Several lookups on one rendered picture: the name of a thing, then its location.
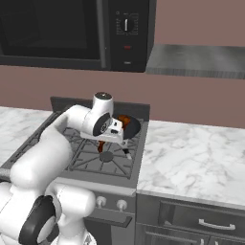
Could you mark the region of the dark grey cupboard door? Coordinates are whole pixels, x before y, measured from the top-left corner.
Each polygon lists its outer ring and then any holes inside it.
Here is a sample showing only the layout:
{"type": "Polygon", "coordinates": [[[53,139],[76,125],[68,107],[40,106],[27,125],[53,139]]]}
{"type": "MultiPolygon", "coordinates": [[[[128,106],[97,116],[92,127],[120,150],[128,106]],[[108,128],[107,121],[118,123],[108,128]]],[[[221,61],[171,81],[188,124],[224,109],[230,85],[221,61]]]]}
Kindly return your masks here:
{"type": "Polygon", "coordinates": [[[245,239],[211,236],[208,245],[245,245],[245,239]]]}
{"type": "Polygon", "coordinates": [[[182,232],[169,228],[140,225],[139,245],[208,245],[203,234],[182,232]]]}

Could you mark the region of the black frying pan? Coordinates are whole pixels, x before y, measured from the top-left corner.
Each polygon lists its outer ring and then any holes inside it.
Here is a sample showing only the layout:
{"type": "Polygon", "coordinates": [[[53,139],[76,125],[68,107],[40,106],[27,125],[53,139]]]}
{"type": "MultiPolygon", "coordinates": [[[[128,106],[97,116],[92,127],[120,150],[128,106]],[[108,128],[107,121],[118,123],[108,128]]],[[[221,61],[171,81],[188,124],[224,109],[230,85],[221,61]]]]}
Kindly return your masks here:
{"type": "Polygon", "coordinates": [[[123,141],[121,143],[122,151],[124,152],[125,156],[131,160],[131,154],[128,149],[128,140],[134,138],[141,130],[140,122],[135,119],[134,117],[128,116],[130,118],[130,123],[123,130],[123,141]]]}

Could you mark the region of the black gas hob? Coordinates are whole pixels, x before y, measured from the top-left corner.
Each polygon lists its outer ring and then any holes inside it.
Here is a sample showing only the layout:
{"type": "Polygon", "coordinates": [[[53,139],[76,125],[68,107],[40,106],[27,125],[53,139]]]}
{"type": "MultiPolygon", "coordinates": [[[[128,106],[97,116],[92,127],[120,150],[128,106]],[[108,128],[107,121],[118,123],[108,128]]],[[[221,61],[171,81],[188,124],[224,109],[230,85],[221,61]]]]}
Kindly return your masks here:
{"type": "MultiPolygon", "coordinates": [[[[53,107],[51,116],[49,116],[48,119],[36,129],[33,135],[12,154],[9,160],[0,167],[0,183],[9,182],[11,180],[11,167],[23,154],[38,143],[41,133],[57,119],[58,116],[74,105],[92,108],[93,99],[85,100],[52,97],[51,104],[53,107]]],[[[135,189],[145,146],[149,111],[150,106],[148,104],[116,102],[113,100],[113,119],[119,121],[119,115],[127,115],[134,117],[141,124],[140,132],[134,138],[128,140],[128,149],[132,157],[131,160],[125,156],[121,144],[105,142],[103,152],[99,153],[99,141],[83,139],[80,137],[79,131],[70,127],[65,128],[63,135],[69,141],[73,149],[73,157],[69,166],[67,166],[57,178],[135,189]]]]}

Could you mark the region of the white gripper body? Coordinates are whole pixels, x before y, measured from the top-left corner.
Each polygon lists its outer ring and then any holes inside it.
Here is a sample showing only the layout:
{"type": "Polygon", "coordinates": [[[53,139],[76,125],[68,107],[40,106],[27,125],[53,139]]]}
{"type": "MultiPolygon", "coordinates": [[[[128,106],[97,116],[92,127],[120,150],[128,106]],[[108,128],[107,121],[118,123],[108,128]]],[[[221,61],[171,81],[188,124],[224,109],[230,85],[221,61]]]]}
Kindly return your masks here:
{"type": "Polygon", "coordinates": [[[88,134],[85,129],[81,129],[80,137],[83,139],[120,144],[123,141],[123,128],[120,125],[110,125],[107,130],[99,136],[93,136],[91,134],[88,134]]]}

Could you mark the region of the grey metal range hood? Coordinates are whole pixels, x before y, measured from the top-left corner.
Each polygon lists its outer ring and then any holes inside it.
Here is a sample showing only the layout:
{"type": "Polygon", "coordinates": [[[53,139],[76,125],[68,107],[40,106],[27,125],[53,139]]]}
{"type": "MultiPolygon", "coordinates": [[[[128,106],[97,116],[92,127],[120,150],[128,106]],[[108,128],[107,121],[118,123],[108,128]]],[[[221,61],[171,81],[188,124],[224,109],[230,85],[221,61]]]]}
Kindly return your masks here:
{"type": "Polygon", "coordinates": [[[145,71],[153,75],[245,79],[245,47],[155,44],[145,71]]]}

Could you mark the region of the black microwave oven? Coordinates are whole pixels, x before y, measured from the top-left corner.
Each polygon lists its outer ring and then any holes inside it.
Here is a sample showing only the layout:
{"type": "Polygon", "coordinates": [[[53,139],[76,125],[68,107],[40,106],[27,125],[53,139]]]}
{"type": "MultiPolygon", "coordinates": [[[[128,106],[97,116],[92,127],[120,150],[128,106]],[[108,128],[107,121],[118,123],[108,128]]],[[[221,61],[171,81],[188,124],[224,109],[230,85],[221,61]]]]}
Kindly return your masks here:
{"type": "Polygon", "coordinates": [[[0,65],[143,72],[157,0],[102,0],[106,68],[96,0],[0,0],[0,65]]]}

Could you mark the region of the dark grey drawer front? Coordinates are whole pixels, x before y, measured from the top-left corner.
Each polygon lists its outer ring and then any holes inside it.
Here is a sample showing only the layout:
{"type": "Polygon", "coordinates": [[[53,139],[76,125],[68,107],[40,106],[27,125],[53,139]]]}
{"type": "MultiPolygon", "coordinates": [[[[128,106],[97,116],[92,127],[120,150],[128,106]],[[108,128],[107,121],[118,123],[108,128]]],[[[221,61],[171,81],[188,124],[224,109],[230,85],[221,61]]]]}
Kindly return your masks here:
{"type": "Polygon", "coordinates": [[[243,211],[235,212],[220,207],[161,201],[158,221],[162,226],[223,234],[245,239],[245,212],[243,211]],[[222,226],[234,224],[236,229],[234,231],[221,231],[207,228],[199,225],[198,219],[204,219],[208,223],[222,226]]]}

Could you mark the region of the grey oven front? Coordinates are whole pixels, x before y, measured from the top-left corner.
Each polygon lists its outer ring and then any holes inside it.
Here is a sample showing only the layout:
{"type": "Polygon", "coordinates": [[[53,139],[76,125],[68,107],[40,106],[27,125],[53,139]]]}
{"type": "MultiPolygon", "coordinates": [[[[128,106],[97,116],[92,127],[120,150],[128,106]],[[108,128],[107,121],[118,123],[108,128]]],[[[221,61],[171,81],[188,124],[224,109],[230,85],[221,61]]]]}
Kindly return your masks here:
{"type": "Polygon", "coordinates": [[[60,203],[61,216],[57,222],[59,235],[52,245],[134,245],[136,191],[119,186],[57,178],[48,188],[60,203]],[[106,198],[106,205],[97,206],[97,197],[106,198]],[[127,202],[120,211],[119,200],[127,202]],[[89,221],[86,217],[123,222],[132,220],[127,228],[89,221]]]}

